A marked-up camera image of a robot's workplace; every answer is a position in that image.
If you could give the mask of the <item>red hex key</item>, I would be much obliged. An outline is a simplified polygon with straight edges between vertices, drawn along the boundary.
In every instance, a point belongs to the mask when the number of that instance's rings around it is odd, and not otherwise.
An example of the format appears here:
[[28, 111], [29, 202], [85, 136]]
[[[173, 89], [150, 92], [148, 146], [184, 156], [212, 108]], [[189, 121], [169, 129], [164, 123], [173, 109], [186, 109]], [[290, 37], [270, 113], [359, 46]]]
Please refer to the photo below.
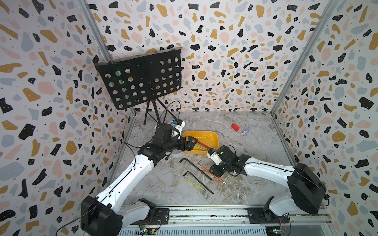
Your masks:
[[207, 150], [211, 149], [208, 145], [206, 145], [206, 144], [204, 144], [204, 143], [202, 143], [200, 141], [197, 141], [196, 145], [197, 146], [201, 146], [202, 148], [207, 149]]

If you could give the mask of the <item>long black hex key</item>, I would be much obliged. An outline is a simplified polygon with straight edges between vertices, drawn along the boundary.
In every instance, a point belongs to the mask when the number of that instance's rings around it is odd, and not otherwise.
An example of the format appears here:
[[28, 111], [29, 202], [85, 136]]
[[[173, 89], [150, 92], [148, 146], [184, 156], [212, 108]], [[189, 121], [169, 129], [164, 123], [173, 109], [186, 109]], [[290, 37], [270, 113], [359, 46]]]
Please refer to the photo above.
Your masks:
[[189, 161], [187, 158], [182, 158], [179, 163], [182, 163], [183, 161], [188, 162], [192, 167], [194, 167], [196, 170], [198, 170], [201, 174], [203, 174], [207, 179], [212, 180], [211, 177], [209, 177], [205, 172], [203, 172], [200, 168], [198, 168], [194, 163]]

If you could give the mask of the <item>yellow plastic storage box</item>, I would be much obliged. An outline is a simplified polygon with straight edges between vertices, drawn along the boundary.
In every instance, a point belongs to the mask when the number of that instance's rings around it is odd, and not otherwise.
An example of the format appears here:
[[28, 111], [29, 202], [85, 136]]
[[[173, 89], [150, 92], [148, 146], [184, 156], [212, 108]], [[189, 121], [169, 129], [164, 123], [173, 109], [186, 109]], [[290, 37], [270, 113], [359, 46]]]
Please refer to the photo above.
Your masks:
[[[198, 141], [208, 145], [210, 148], [218, 149], [219, 147], [219, 138], [215, 132], [212, 131], [196, 131], [189, 130], [186, 131], [183, 135], [184, 137], [190, 136], [196, 138]], [[187, 154], [199, 154], [206, 155], [205, 151], [185, 151]]]

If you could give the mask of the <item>orange hex key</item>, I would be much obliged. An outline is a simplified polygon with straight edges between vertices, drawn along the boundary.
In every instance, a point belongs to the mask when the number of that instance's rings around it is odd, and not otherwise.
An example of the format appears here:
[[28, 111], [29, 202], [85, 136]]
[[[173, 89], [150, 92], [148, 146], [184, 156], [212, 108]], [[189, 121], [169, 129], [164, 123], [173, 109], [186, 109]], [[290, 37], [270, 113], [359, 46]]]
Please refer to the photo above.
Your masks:
[[201, 169], [203, 169], [204, 171], [206, 171], [208, 174], [210, 174], [212, 177], [214, 177], [215, 179], [217, 179], [218, 181], [222, 182], [223, 184], [227, 184], [225, 181], [223, 181], [221, 178], [219, 178], [219, 177], [215, 176], [214, 174], [212, 174], [208, 169], [206, 169], [202, 165], [199, 164], [199, 167]]

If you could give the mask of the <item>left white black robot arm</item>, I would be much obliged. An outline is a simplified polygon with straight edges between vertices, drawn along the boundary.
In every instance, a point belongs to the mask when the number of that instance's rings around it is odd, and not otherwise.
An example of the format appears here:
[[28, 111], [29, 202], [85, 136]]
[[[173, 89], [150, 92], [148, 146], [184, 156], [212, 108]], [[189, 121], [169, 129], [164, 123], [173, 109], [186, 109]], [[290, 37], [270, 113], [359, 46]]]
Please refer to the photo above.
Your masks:
[[90, 236], [116, 236], [125, 226], [154, 221], [154, 203], [140, 199], [121, 209], [124, 201], [143, 177], [168, 156], [168, 152], [191, 151], [196, 144], [196, 138], [180, 137], [143, 145], [134, 161], [112, 184], [96, 197], [88, 196], [83, 200], [80, 228]]

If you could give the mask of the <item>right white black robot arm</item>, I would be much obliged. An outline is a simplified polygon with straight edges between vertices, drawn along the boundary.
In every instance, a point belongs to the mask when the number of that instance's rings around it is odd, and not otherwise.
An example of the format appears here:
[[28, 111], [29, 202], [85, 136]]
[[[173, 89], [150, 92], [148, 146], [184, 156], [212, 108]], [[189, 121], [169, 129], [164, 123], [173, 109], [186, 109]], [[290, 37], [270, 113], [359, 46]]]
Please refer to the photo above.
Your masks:
[[258, 160], [249, 155], [237, 155], [229, 146], [211, 148], [207, 157], [214, 164], [210, 173], [217, 178], [228, 173], [232, 176], [253, 176], [275, 182], [286, 188], [282, 194], [268, 198], [258, 217], [273, 222], [289, 213], [301, 210], [318, 214], [323, 202], [328, 202], [326, 186], [310, 168], [302, 163], [285, 166]]

